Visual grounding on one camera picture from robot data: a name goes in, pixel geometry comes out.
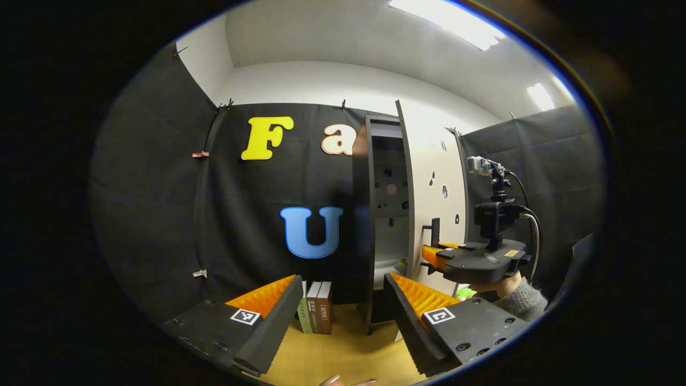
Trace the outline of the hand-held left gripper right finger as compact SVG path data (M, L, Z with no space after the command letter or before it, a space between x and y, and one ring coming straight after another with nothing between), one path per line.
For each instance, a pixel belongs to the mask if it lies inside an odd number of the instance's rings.
M490 301L460 301L396 273L385 274L384 293L417 371L428 378L495 352L528 325Z

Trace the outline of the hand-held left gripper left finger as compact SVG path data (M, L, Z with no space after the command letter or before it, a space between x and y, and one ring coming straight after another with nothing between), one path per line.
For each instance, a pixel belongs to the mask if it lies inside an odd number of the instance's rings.
M214 366L259 377L268 372L301 303L302 283L292 274L230 301L202 301L161 328Z

